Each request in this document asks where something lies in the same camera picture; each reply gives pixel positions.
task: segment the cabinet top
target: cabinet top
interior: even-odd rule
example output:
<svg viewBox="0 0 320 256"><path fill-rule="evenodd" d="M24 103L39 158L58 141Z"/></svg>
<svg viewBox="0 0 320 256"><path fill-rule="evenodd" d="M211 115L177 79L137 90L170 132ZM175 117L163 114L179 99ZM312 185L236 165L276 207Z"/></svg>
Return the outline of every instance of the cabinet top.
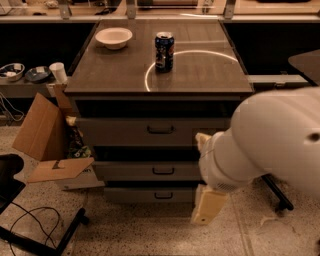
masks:
<svg viewBox="0 0 320 256"><path fill-rule="evenodd" d="M209 19L104 20L97 32L124 27L133 33L121 50L91 39L66 93L251 93L219 21ZM155 71L155 37L169 31L175 39L173 69Z"/></svg>

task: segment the chair leg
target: chair leg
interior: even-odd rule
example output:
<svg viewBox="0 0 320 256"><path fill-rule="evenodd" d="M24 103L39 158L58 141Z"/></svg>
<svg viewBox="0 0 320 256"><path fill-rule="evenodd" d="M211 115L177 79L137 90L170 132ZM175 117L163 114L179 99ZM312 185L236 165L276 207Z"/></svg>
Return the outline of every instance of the chair leg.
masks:
<svg viewBox="0 0 320 256"><path fill-rule="evenodd" d="M279 210L288 209L289 211L293 210L293 204L289 201L289 199L282 193L282 191L277 187L277 185L271 179L271 175L263 175L262 179L269 186L272 192L279 198Z"/></svg>
<svg viewBox="0 0 320 256"><path fill-rule="evenodd" d="M13 244L15 247L23 251L31 252L35 255L60 256L68 245L79 224L82 223L87 225L89 223L89 219L84 216L84 214L85 209L81 208L62 237L57 249L51 248L27 237L14 234L3 227L0 227L0 239Z"/></svg>

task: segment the cardboard box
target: cardboard box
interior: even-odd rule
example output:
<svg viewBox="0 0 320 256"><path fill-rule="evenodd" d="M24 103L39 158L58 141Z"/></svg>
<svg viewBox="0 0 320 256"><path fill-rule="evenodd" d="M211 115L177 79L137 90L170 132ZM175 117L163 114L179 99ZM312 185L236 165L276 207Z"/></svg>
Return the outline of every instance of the cardboard box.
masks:
<svg viewBox="0 0 320 256"><path fill-rule="evenodd" d="M87 179L88 172L83 172L94 161L92 157L64 159L67 144L65 120L60 109L38 93L12 145L40 161L27 182L56 181L63 189L103 186L103 182L92 177L94 172L90 171L90 179ZM74 179L73 185L65 185L70 184L71 179Z"/></svg>
<svg viewBox="0 0 320 256"><path fill-rule="evenodd" d="M84 169L80 175L74 179L57 180L56 184L61 190L70 190L77 188L95 188L104 187L103 181L99 181L93 170L92 165Z"/></svg>

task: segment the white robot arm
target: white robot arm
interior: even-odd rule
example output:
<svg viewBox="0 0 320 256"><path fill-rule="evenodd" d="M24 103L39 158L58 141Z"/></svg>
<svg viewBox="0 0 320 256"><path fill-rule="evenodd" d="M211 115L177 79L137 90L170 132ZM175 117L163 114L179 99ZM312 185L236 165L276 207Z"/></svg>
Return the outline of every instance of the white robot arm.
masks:
<svg viewBox="0 0 320 256"><path fill-rule="evenodd" d="M236 109L231 128L197 134L200 172L216 191L231 192L272 174L320 199L320 88L256 94Z"/></svg>

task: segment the soda can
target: soda can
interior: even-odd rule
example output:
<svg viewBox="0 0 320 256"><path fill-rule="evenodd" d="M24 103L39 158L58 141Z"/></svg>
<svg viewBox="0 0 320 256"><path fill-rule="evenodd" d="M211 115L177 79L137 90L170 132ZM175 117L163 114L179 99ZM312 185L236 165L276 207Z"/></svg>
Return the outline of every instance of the soda can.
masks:
<svg viewBox="0 0 320 256"><path fill-rule="evenodd" d="M174 37L171 32L159 32L155 39L156 61L158 72L169 72L173 67Z"/></svg>

